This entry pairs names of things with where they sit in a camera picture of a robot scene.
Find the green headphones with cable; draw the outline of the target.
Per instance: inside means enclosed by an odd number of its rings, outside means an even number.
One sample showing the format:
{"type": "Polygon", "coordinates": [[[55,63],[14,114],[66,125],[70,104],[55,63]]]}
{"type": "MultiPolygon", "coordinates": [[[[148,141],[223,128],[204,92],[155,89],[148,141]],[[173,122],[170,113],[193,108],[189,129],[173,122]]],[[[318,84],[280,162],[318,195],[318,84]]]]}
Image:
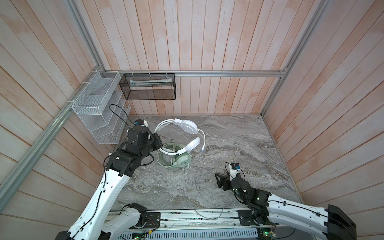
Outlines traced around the green headphones with cable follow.
{"type": "MultiPolygon", "coordinates": [[[[179,145],[176,143],[166,143],[163,148],[168,150],[169,152],[177,152],[184,148],[184,145],[179,145]]],[[[192,156],[190,153],[185,152],[182,154],[176,155],[167,155],[162,151],[158,150],[156,159],[158,164],[166,169],[175,169],[175,168],[183,168],[190,167],[190,163],[192,161],[192,156]]]]}

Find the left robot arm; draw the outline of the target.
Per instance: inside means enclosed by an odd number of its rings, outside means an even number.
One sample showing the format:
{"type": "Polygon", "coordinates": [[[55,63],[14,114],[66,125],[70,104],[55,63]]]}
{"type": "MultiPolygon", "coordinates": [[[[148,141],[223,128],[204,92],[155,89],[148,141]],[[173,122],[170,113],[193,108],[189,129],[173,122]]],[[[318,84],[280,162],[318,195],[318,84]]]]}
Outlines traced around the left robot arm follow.
{"type": "Polygon", "coordinates": [[[137,120],[128,130],[127,140],[104,160],[104,172],[94,195],[68,231],[59,232],[58,240],[114,240],[131,227],[147,225],[147,209],[129,204],[126,211],[106,223],[105,220],[117,196],[133,176],[144,166],[142,160],[162,147],[158,134],[152,133],[146,121],[137,120]]]}

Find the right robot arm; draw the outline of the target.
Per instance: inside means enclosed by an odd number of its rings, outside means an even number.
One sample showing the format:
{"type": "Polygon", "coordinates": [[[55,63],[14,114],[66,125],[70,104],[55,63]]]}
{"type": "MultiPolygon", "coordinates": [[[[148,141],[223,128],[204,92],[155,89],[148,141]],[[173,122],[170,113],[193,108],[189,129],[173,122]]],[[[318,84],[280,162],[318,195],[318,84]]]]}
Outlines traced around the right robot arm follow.
{"type": "Polygon", "coordinates": [[[270,192],[253,188],[238,173],[215,175],[217,185],[231,191],[248,207],[239,211],[241,225],[285,225],[321,240],[355,240],[357,226],[339,207],[312,207],[280,198],[270,192]]]}

